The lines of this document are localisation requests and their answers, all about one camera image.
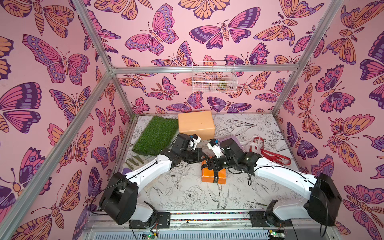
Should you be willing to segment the lilac gift box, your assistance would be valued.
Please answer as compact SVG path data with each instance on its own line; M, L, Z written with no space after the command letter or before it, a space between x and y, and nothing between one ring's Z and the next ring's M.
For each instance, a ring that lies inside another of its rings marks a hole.
M223 137L223 138L220 138L219 141L220 142L223 142L223 141L226 141L228 139L232 139L239 147L242 151L244 151L244 148L242 146L242 144L239 142L238 138L236 136L227 136L227 137Z

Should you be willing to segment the orange gift box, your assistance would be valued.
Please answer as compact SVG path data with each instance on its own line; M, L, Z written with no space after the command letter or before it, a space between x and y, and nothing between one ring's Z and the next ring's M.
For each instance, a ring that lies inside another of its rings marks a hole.
M219 169L215 167L213 163L203 161L201 166L202 171L202 182L215 183L215 184L226 184L227 181L227 170Z

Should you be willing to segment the white satin ribbon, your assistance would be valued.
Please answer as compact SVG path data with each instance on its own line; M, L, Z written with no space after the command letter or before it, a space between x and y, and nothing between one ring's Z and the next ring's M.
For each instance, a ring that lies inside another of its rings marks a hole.
M255 143L255 142L250 142L249 143L249 151L253 152L253 153L256 153L256 154L261 154L261 150L260 150L259 144Z

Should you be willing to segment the black printed ribbon bow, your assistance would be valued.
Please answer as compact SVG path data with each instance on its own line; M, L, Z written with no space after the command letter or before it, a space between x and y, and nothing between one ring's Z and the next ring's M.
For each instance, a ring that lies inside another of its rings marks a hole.
M209 169L208 164L202 164L202 181L206 183L215 183L219 182L219 171L215 168Z

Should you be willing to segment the red satin ribbon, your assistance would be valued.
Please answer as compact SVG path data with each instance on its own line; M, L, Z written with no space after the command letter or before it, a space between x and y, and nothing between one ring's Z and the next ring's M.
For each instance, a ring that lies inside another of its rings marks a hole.
M261 150L260 155L266 158L267 160L274 162L276 164L282 165L284 167L291 165L292 161L289 157L266 150L264 147L265 141L263 138L255 137L251 142L255 142L259 144L259 147Z

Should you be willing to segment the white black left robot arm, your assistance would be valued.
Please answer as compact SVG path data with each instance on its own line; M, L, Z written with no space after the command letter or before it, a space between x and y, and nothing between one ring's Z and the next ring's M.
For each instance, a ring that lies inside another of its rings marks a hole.
M148 164L127 174L114 174L100 199L100 208L118 225L137 221L152 227L157 221L158 211L147 202L139 203L139 193L181 162L195 164L207 160L209 157L197 147L200 142L197 135L178 134L171 147L162 150Z

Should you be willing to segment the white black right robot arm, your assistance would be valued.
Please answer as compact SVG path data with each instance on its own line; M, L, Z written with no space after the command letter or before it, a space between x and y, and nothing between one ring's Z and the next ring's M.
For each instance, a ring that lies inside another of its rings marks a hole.
M269 160L261 152L244 152L233 139L211 140L208 148L214 158L207 161L208 169L214 172L214 181L223 169L234 169L271 180L300 195L293 201L273 200L264 212L269 225L279 225L291 219L312 219L326 227L333 227L338 216L342 198L332 178L326 174L318 176L297 172Z

